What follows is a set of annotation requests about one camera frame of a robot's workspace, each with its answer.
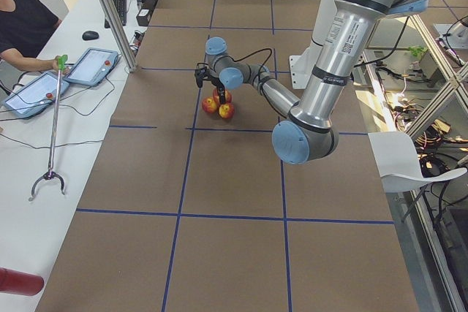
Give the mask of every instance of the green handle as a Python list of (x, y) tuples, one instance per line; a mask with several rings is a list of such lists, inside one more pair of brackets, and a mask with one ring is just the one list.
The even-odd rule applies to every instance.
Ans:
[(57, 58), (58, 69), (63, 71), (65, 69), (65, 63), (68, 60), (68, 55), (62, 55)]

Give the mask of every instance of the computer mouse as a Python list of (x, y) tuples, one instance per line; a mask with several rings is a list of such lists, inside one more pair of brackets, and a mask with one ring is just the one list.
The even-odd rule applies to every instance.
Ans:
[(95, 31), (86, 31), (83, 33), (83, 36), (81, 36), (83, 40), (93, 40), (93, 39), (98, 39), (99, 38), (99, 33)]

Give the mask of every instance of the sticker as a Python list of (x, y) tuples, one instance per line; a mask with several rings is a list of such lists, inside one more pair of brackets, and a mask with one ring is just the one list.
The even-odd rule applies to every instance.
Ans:
[(340, 85), (344, 87), (347, 84), (347, 77), (339, 77), (339, 76), (324, 76), (322, 79), (324, 83), (333, 84), (333, 85)]
[(333, 23), (331, 24), (330, 32), (328, 33), (327, 39), (325, 41), (329, 44), (334, 44), (338, 39), (338, 36), (341, 32), (341, 28), (344, 25), (344, 18), (335, 17)]
[(346, 22), (344, 18), (336, 16), (331, 24), (325, 43), (337, 46), (340, 53), (354, 56), (359, 44), (367, 31), (367, 23), (356, 20)]
[(363, 35), (366, 33), (367, 24), (352, 21), (350, 30), (346, 33), (345, 41), (341, 47), (341, 53), (354, 56), (362, 42)]

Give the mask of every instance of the white desk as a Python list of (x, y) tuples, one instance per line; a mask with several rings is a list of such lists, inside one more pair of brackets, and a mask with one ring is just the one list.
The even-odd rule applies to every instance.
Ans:
[[(130, 41), (135, 29), (145, 31), (146, 28), (137, 25), (136, 0), (127, 0), (127, 5), (124, 30)], [(99, 39), (83, 41), (81, 34), (87, 30), (97, 31)], [(67, 54), (68, 62), (75, 62), (88, 47), (118, 51), (111, 30), (104, 28), (104, 14), (98, 0), (79, 0), (39, 58)], [(104, 138), (127, 79), (125, 65), (120, 60), (110, 73), (108, 78), (115, 90), (90, 116), (80, 116), (68, 107), (60, 108), (57, 145)], [(82, 89), (73, 85), (65, 96)], [(63, 104), (88, 113), (111, 89), (111, 84), (104, 80), (97, 87), (64, 100)], [(3, 112), (0, 118), (14, 118), (14, 115)], [(30, 120), (0, 122), (0, 126), (8, 137), (35, 146), (49, 146), (52, 120), (53, 108), (48, 107)], [(54, 170), (65, 179), (66, 195), (61, 194), (58, 180), (42, 180), (37, 198), (29, 202), (33, 183), (48, 169), (48, 149), (34, 150), (0, 137), (0, 267), (38, 274), (47, 281), (100, 145), (96, 142), (57, 148)], [(41, 296), (42, 293), (34, 297), (0, 293), (0, 310), (32, 312)]]

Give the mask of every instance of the apple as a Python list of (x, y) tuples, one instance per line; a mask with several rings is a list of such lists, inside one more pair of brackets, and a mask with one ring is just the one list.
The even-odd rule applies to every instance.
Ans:
[[(233, 100), (233, 95), (227, 89), (224, 90), (224, 96), (226, 97), (226, 102), (231, 102)], [(221, 104), (219, 101), (218, 89), (216, 88), (213, 89), (213, 99), (218, 106)]]
[(226, 118), (226, 119), (233, 117), (234, 112), (235, 112), (235, 109), (234, 109), (234, 104), (232, 102), (227, 102), (226, 104), (222, 104), (218, 110), (218, 114), (222, 118)]
[(214, 99), (210, 96), (208, 98), (204, 98), (202, 100), (202, 109), (207, 113), (214, 113), (218, 110), (218, 104), (214, 101)]

